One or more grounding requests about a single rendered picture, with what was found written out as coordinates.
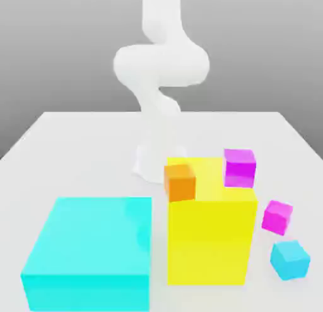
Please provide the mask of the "small purple cube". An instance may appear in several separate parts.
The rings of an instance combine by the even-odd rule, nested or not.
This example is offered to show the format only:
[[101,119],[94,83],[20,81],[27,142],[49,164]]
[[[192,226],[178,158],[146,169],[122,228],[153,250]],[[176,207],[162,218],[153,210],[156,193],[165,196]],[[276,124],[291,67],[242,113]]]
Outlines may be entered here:
[[223,160],[225,187],[254,187],[257,163],[251,149],[225,149]]

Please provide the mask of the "small pink cube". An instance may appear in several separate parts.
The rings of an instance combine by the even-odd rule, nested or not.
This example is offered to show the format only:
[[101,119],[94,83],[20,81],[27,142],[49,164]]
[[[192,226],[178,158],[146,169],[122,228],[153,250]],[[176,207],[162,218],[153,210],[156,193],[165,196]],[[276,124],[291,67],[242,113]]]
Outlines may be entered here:
[[293,206],[277,200],[271,200],[262,219],[262,229],[284,236],[290,223]]

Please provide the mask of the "small orange cube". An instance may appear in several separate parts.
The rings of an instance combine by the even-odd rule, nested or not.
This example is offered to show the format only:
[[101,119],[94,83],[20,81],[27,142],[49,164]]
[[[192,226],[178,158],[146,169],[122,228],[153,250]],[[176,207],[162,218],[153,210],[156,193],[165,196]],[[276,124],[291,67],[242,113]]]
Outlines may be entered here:
[[196,198],[196,174],[188,164],[165,166],[164,186],[169,202]]

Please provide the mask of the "small blue cube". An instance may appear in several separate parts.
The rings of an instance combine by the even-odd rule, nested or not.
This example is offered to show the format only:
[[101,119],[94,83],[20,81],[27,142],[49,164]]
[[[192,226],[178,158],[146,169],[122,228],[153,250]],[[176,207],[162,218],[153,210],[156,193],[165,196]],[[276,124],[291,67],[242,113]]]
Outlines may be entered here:
[[304,278],[310,255],[297,240],[280,241],[273,245],[270,262],[281,280]]

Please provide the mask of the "large yellow box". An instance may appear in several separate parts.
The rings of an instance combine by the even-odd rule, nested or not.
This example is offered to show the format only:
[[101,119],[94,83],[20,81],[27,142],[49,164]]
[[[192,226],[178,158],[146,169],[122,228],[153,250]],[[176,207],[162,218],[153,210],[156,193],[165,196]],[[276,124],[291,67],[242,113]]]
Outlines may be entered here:
[[196,197],[168,203],[167,282],[242,286],[258,200],[253,188],[225,187],[221,158],[168,158],[196,174]]

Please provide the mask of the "large cyan box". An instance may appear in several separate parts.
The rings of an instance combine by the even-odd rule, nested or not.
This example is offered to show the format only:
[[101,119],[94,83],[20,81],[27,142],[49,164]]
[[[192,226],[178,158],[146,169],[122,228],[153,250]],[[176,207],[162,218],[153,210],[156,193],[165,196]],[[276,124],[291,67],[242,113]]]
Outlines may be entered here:
[[56,200],[21,272],[32,312],[148,312],[149,197]]

